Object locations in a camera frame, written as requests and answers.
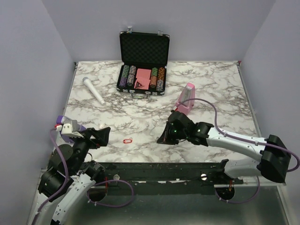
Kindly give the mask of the red key tag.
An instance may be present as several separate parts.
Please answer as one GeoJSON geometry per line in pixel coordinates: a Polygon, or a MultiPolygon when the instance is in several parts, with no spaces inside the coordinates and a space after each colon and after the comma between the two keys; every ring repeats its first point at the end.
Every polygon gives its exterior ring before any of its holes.
{"type": "Polygon", "coordinates": [[[133,142],[133,138],[127,138],[122,141],[124,144],[129,144],[133,142]]]}

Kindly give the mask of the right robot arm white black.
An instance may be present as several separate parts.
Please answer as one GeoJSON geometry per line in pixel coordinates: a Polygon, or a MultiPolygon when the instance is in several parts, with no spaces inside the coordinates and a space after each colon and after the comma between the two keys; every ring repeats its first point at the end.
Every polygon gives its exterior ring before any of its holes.
{"type": "Polygon", "coordinates": [[[225,166],[216,171],[216,179],[222,184],[240,176],[263,176],[275,183],[285,182],[291,154],[275,135],[268,138],[239,135],[207,122],[194,123],[185,114],[175,111],[169,116],[157,143],[176,145],[181,140],[245,156],[241,160],[227,160],[225,166]]]}

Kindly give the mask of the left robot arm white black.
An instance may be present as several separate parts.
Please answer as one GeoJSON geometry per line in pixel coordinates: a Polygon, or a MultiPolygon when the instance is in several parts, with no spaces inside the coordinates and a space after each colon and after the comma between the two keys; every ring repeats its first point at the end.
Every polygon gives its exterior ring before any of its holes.
{"type": "Polygon", "coordinates": [[[110,131],[110,127],[81,128],[66,134],[65,144],[54,143],[55,151],[38,186],[31,225],[65,224],[80,198],[105,181],[105,168],[94,160],[84,160],[89,150],[108,145],[110,131]]]}

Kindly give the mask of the purple metronome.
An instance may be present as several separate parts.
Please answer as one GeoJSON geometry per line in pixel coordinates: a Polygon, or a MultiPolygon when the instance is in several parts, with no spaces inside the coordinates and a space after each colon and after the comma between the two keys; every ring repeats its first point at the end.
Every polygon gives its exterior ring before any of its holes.
{"type": "MultiPolygon", "coordinates": [[[[64,120],[66,120],[66,119],[71,120],[69,117],[60,115],[60,116],[57,117],[56,124],[61,124],[61,123],[63,123],[64,120]]],[[[86,128],[85,128],[84,126],[81,127],[81,131],[83,131],[83,130],[86,130],[86,128]]],[[[67,142],[67,143],[73,143],[73,142],[74,142],[74,141],[73,141],[73,138],[68,138],[68,137],[66,137],[66,136],[61,136],[61,138],[62,138],[65,142],[67,142]]]]}

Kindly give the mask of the pink metronome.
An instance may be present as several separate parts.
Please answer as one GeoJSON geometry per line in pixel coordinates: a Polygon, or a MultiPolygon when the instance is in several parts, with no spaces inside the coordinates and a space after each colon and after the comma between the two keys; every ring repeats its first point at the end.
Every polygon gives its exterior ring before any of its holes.
{"type": "Polygon", "coordinates": [[[194,106],[195,86],[188,82],[175,103],[174,110],[188,115],[194,106]]]}

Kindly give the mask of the white microphone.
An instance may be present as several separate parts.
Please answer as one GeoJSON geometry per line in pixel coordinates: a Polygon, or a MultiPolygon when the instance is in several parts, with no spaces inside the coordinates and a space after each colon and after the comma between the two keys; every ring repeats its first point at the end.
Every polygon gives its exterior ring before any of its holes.
{"type": "Polygon", "coordinates": [[[94,97],[97,99],[97,101],[101,104],[101,105],[105,105],[105,101],[103,99],[103,97],[100,95],[100,93],[97,91],[97,89],[95,88],[95,86],[93,85],[91,79],[89,79],[88,77],[84,77],[82,79],[82,82],[84,83],[84,85],[90,90],[90,92],[94,95],[94,97]]]}

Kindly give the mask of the red playing card deck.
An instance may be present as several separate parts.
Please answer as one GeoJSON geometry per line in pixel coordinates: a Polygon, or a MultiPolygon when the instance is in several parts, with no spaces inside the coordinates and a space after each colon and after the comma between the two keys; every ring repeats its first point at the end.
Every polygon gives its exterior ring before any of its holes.
{"type": "Polygon", "coordinates": [[[148,90],[150,85],[150,69],[139,68],[136,73],[135,89],[148,90]]]}

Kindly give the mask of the black poker chip case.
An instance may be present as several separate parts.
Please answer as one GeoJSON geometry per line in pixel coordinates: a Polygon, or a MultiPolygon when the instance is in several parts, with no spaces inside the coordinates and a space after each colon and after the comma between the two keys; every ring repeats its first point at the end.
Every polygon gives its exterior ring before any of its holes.
{"type": "Polygon", "coordinates": [[[170,36],[161,31],[155,33],[120,32],[120,51],[122,66],[116,84],[116,90],[130,93],[133,98],[137,94],[146,97],[165,94],[166,72],[170,36]],[[148,90],[135,89],[136,73],[139,68],[150,69],[150,85],[148,90]]]}

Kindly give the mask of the black mounting rail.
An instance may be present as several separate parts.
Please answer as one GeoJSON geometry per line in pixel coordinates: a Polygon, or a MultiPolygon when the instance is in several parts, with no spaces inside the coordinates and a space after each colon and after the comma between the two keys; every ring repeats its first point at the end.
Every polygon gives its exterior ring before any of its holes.
{"type": "Polygon", "coordinates": [[[220,163],[102,163],[108,195],[214,195],[215,186],[243,184],[220,163]]]}

